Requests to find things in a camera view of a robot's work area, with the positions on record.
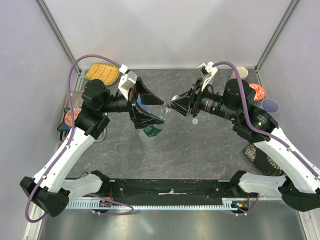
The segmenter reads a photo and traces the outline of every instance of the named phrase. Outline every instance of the yellow cloth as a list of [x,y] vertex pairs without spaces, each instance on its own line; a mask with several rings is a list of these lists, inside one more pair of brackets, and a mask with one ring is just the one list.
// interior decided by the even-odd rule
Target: yellow cloth
[[89,80],[99,79],[104,85],[111,85],[117,80],[119,74],[119,68],[113,64],[94,63],[84,77]]

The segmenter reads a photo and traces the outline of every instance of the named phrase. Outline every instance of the plastic bottle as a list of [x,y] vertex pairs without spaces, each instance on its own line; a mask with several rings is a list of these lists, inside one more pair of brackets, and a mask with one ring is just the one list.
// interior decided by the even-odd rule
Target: plastic bottle
[[[175,100],[177,98],[179,98],[179,96],[174,96],[172,98],[172,100]],[[142,108],[147,111],[147,106],[145,106],[145,105],[141,105],[141,106],[143,106]],[[162,105],[158,109],[158,112],[155,113],[155,115],[162,118],[164,120],[164,123],[163,124],[155,124],[155,125],[140,129],[139,130],[139,138],[143,142],[152,141],[155,136],[159,135],[162,132],[162,130],[168,126],[168,124],[175,118],[175,116],[177,114],[173,109],[168,108],[165,105]]]

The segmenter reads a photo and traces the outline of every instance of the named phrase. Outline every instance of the red plate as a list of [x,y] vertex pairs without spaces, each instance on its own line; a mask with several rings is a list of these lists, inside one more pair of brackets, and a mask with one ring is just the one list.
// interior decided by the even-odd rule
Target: red plate
[[[74,120],[77,119],[79,113],[81,112],[81,108],[80,107],[74,107],[73,108],[73,116],[74,116]],[[67,124],[70,128],[72,127],[72,120],[71,120],[71,112],[70,110],[65,114],[64,116],[64,122],[65,124]]]
[[255,102],[264,99],[264,97],[266,96],[266,90],[262,86],[255,83],[250,83],[249,86],[250,88],[255,90],[255,96],[254,96]]

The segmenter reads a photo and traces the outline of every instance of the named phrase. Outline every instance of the bottle label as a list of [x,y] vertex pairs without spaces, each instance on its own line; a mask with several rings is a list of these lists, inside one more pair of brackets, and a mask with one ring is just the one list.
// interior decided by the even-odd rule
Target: bottle label
[[155,126],[147,126],[146,128],[143,129],[143,132],[145,133],[145,135],[152,138],[157,136],[159,133],[161,133],[162,130],[163,129],[158,129]]

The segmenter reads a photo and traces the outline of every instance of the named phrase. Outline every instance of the gray wall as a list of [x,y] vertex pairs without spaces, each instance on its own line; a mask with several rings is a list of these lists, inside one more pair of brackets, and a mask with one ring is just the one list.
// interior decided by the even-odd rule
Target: gray wall
[[131,68],[194,68],[256,65],[290,0],[45,2],[76,58],[94,53]]
[[[319,0],[302,0],[261,69],[268,97],[280,105],[276,119],[293,144],[317,167],[320,167],[319,11]],[[319,212],[313,215],[316,220],[320,220]]]
[[19,186],[54,153],[70,67],[33,0],[0,7],[0,239],[22,239],[27,197]]

